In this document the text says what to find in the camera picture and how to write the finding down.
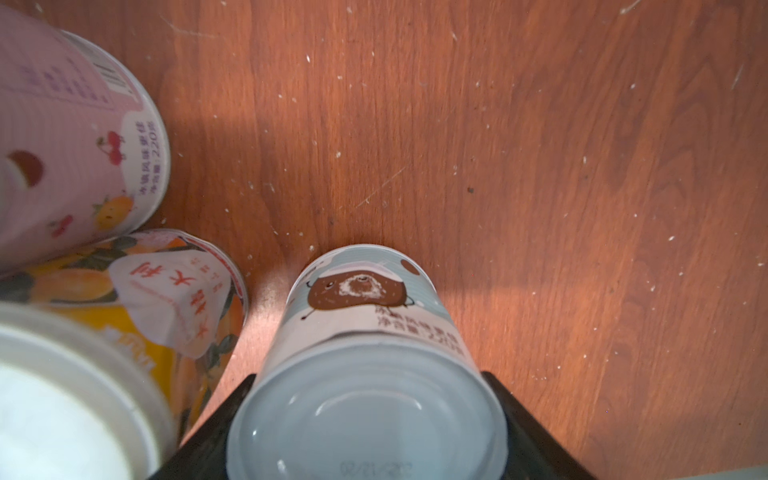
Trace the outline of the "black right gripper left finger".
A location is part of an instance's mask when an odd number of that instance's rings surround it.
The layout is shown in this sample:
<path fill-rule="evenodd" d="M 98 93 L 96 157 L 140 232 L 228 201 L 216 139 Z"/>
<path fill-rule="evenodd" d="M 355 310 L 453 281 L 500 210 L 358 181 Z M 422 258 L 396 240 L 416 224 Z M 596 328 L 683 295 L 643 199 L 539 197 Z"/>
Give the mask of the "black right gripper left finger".
<path fill-rule="evenodd" d="M 256 378 L 256 374 L 248 375 L 149 480 L 227 480 L 228 434 Z"/>

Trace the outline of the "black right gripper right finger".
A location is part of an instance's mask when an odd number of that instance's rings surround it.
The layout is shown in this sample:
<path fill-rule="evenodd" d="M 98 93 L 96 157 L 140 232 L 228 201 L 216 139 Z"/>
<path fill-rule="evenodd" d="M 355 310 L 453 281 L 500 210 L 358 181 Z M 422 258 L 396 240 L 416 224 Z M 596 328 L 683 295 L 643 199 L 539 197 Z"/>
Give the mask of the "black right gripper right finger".
<path fill-rule="evenodd" d="M 507 461 L 501 479 L 596 480 L 491 372 L 482 377 L 498 399 L 507 425 Z"/>

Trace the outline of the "grey label can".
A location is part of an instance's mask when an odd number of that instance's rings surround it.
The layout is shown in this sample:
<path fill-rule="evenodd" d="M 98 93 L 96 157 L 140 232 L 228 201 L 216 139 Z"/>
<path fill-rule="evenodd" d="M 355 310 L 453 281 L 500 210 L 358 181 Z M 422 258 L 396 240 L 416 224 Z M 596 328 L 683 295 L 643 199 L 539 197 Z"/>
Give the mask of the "grey label can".
<path fill-rule="evenodd" d="M 332 250 L 292 286 L 228 435 L 232 479 L 498 479 L 500 402 L 433 282 L 380 245 Z"/>

